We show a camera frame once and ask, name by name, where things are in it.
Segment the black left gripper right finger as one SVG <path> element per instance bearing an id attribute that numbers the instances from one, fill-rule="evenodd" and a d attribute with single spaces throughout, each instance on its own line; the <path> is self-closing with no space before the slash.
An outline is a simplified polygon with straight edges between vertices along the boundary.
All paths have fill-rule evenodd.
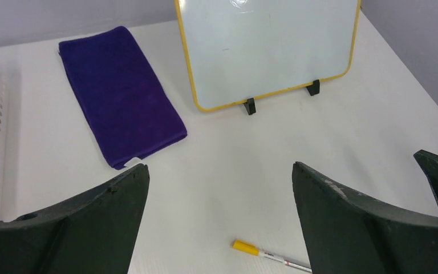
<path id="1" fill-rule="evenodd" d="M 370 197 L 301 162 L 292 182 L 314 273 L 438 273 L 438 217 Z"/>

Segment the white marker pen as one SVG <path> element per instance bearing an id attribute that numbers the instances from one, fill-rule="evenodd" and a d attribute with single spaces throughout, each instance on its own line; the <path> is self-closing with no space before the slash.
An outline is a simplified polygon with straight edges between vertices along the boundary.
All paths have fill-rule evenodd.
<path id="1" fill-rule="evenodd" d="M 241 240 L 235 240 L 232 243 L 232 248 L 256 257 L 263 257 L 272 261 L 276 261 L 279 262 L 283 265 L 286 265 L 288 267 L 306 272 L 306 273 L 312 273 L 312 269 L 310 266 L 306 265 L 306 264 L 302 264 L 299 262 L 296 262 L 294 260 L 291 259 L 287 259 L 283 256 L 280 256 L 278 254 L 274 254 L 272 252 L 266 251 L 264 249 L 260 249 L 258 247 L 256 247 L 253 244 L 241 241 Z"/>

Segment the yellow framed whiteboard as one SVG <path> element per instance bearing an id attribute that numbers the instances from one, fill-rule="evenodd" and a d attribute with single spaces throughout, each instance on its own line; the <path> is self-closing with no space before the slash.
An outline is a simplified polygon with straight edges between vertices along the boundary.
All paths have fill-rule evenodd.
<path id="1" fill-rule="evenodd" d="M 192 97 L 212 112 L 344 76 L 360 1 L 176 1 Z"/>

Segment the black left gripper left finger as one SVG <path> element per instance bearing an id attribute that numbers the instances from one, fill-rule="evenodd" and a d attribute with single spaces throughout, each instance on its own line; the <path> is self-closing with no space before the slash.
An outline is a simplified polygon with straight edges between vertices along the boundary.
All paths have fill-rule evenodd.
<path id="1" fill-rule="evenodd" d="M 149 190 L 138 164 L 81 194 L 0 221 L 0 273 L 127 273 Z"/>

